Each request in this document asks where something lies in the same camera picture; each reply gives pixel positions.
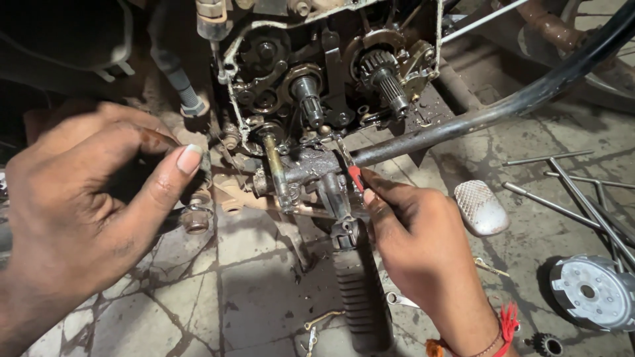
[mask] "fingernail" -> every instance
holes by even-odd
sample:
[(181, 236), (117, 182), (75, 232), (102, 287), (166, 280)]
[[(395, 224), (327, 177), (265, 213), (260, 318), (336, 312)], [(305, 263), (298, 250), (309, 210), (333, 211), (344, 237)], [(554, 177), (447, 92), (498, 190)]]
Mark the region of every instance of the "fingernail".
[(365, 189), (364, 190), (364, 204), (368, 206), (374, 199), (375, 199), (375, 192), (371, 189)]
[(203, 149), (194, 144), (189, 144), (181, 156), (178, 157), (177, 167), (185, 174), (190, 175), (201, 163), (201, 157), (203, 155)]

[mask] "metal pedal pad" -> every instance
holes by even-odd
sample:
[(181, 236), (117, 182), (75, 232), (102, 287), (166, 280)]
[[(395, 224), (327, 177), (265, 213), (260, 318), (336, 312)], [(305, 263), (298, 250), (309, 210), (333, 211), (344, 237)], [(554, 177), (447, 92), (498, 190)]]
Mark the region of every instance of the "metal pedal pad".
[(491, 236), (509, 227), (511, 222), (505, 208), (485, 182), (464, 182), (454, 189), (454, 196), (465, 226), (473, 235)]

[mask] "hand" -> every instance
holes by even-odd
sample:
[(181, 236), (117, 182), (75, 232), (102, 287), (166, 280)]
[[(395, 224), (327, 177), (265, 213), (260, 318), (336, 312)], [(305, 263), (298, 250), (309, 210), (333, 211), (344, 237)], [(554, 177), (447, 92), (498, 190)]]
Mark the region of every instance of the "hand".
[[(487, 349), (498, 334), (498, 319), (454, 201), (435, 189), (384, 180), (371, 170), (362, 169), (362, 176), (372, 188), (364, 191), (371, 234), (391, 280), (430, 316), (459, 356)], [(502, 344), (501, 339), (483, 357)]]
[[(44, 133), (6, 167), (13, 251), (0, 274), (0, 350), (8, 356), (142, 258), (201, 161), (201, 148), (179, 147), (157, 118), (90, 105), (66, 103), (44, 124), (50, 113), (26, 115), (30, 140)], [(136, 196), (107, 193), (139, 155), (160, 162)]]

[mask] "gear shaft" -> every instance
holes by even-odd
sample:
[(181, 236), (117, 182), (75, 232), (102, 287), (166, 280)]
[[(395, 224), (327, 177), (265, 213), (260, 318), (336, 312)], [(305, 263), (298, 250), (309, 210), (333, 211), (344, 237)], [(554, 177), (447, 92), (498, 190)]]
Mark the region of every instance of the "gear shaft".
[(397, 81), (397, 60), (388, 51), (369, 52), (362, 58), (361, 79), (367, 88), (379, 88), (398, 118), (406, 115), (408, 99)]
[(313, 128), (324, 123), (324, 112), (320, 104), (318, 83), (311, 76), (303, 76), (291, 84), (293, 96), (300, 102), (304, 117)]

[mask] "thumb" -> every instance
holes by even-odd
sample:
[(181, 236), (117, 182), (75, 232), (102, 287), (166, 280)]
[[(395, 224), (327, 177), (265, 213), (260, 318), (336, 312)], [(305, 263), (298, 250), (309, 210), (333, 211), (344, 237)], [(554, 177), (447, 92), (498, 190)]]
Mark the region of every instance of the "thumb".
[(203, 149), (193, 144), (181, 146), (167, 155), (121, 212), (116, 229), (126, 229), (130, 236), (144, 240), (142, 243), (151, 241), (198, 171), (202, 155)]
[(373, 235), (379, 249), (387, 242), (409, 234), (392, 208), (373, 190), (364, 190), (364, 205), (373, 222)]

